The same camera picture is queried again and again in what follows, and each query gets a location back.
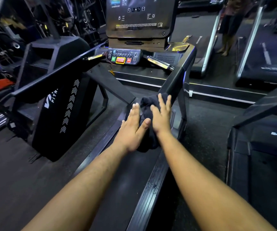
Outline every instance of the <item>hand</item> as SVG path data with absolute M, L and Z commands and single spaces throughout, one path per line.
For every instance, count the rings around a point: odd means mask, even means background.
M 127 121 L 123 120 L 118 134 L 116 135 L 113 146 L 121 148 L 125 153 L 135 151 L 151 124 L 151 120 L 146 118 L 139 127 L 139 104 L 133 104 Z
M 152 120 L 152 127 L 159 136 L 159 134 L 162 133 L 171 133 L 171 125 L 170 125 L 170 119 L 171 119 L 171 95 L 167 97 L 167 102 L 164 104 L 164 101 L 162 99 L 162 95 L 158 95 L 159 103 L 160 103 L 160 111 L 159 109 L 151 105 L 150 109 L 152 111 L 153 120 Z

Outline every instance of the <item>black towel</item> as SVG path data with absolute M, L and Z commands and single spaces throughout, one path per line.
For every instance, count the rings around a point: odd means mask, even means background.
M 166 104 L 168 94 L 167 93 L 162 93 L 162 98 L 164 103 Z M 150 106 L 154 105 L 158 107 L 160 110 L 160 104 L 158 100 L 158 95 L 150 96 L 150 97 L 143 97 L 141 99 L 141 111 L 143 112 L 142 116 L 140 117 L 140 126 L 143 123 L 143 121 L 146 118 L 150 118 L 151 124 L 149 129 L 146 131 L 144 138 L 141 142 L 141 145 L 138 148 L 138 151 L 140 152 L 146 152 L 149 149 L 156 149 L 159 147 L 159 141 L 157 139 L 156 133 L 154 132 L 154 129 L 152 128 L 152 111 L 150 110 Z

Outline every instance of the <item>orange button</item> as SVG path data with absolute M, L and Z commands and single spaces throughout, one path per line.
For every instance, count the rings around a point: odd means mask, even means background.
M 118 57 L 116 59 L 116 63 L 118 63 L 118 64 L 125 64 L 125 61 L 126 61 L 126 58 L 120 58 L 120 57 Z

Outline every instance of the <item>gym floor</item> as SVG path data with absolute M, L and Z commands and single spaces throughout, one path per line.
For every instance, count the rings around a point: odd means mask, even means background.
M 176 22 L 174 35 L 192 34 Z M 206 25 L 198 24 L 197 29 Z M 214 55 L 207 77 L 233 76 L 234 52 L 223 58 Z M 136 96 L 155 94 L 128 87 Z M 194 99 L 188 100 L 190 112 L 183 145 L 207 169 L 221 180 L 225 178 L 226 142 L 233 118 L 243 109 Z M 95 109 L 101 100 L 94 100 Z M 117 119 L 124 104 L 109 94 L 108 109 L 84 132 L 81 138 L 56 162 L 40 157 L 31 163 L 36 152 L 8 129 L 0 131 L 0 230 L 21 230 L 41 208 L 69 181 L 72 174 Z M 168 172 L 148 230 L 199 230 Z

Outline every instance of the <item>forearm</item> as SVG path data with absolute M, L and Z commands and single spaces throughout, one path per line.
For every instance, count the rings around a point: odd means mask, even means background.
M 171 134 L 158 137 L 178 187 L 203 231 L 275 230 Z
M 88 230 L 124 155 L 124 150 L 111 145 L 56 194 L 23 230 Z

